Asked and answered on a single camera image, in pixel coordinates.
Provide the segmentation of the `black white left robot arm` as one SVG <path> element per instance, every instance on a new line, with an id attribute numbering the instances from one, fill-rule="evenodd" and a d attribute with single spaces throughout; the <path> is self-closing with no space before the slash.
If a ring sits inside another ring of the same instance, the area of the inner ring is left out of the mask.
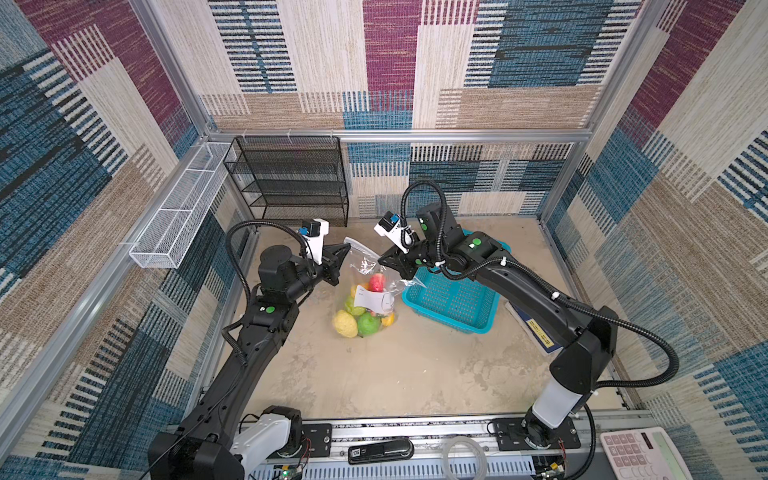
<path id="1" fill-rule="evenodd" d="M 265 461 L 284 463 L 276 479 L 307 477 L 311 461 L 331 455 L 329 423 L 304 423 L 292 407 L 269 406 L 244 422 L 246 406 L 271 360 L 287 341 L 301 302 L 320 283 L 338 285 L 353 256 L 374 262 L 375 252 L 353 239 L 305 254 L 273 245 L 260 257 L 260 284 L 241 318 L 222 335 L 232 351 L 197 405 L 172 433 L 159 433 L 148 450 L 151 479 L 257 479 Z"/>

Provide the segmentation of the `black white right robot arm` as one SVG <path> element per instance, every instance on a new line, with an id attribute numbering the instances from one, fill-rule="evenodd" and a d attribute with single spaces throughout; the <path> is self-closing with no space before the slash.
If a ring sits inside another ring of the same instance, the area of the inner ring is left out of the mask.
<path id="1" fill-rule="evenodd" d="M 420 269 L 447 268 L 457 278 L 476 281 L 504 297 L 560 350 L 550 363 L 550 379 L 521 423 L 533 448 L 549 447 L 566 417 L 584 405 L 612 359 L 617 329 L 607 322 L 612 310 L 594 311 L 581 303 L 567 306 L 569 296 L 516 261 L 506 247 L 487 234 L 465 232 L 442 207 L 432 203 L 417 213 L 415 234 L 388 211 L 374 230 L 392 242 L 379 262 L 411 280 Z"/>

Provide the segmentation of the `pale yellow toy fruit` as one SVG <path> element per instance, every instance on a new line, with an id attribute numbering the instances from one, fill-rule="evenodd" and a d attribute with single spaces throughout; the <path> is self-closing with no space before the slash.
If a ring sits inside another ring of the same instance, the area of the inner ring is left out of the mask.
<path id="1" fill-rule="evenodd" d="M 336 312 L 332 319 L 335 331 L 345 338 L 355 338 L 358 335 L 356 318 L 345 310 Z"/>

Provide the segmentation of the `clear zip top bag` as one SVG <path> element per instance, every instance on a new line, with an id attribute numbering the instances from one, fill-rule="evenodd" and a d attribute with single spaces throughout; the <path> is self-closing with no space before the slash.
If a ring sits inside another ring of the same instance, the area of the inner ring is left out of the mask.
<path id="1" fill-rule="evenodd" d="M 337 290 L 338 311 L 331 323 L 345 338 L 365 338 L 391 327 L 397 320 L 398 299 L 418 279 L 404 280 L 393 269 L 380 265 L 379 254 L 361 242 L 346 237 L 350 246 Z"/>

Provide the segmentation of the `teal plastic basket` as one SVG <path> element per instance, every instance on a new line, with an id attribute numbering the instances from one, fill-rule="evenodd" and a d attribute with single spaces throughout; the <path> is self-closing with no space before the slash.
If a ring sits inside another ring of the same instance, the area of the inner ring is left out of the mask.
<path id="1" fill-rule="evenodd" d="M 467 334 L 488 333 L 501 296 L 471 279 L 453 281 L 420 269 L 402 294 L 415 313 Z"/>

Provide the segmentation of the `red toy strawberry fruit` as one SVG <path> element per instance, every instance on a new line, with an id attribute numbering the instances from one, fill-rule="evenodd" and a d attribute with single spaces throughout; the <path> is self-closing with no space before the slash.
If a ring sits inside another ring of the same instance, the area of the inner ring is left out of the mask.
<path id="1" fill-rule="evenodd" d="M 367 290 L 375 293 L 383 293 L 387 287 L 387 278 L 383 273 L 372 275 L 368 281 Z"/>

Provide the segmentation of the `light green toy pear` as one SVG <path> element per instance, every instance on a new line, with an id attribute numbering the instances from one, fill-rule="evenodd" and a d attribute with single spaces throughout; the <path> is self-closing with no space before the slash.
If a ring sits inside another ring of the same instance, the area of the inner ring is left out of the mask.
<path id="1" fill-rule="evenodd" d="M 344 302 L 344 309 L 353 317 L 359 317 L 367 312 L 367 309 L 362 306 L 355 305 L 355 297 L 350 295 Z"/>

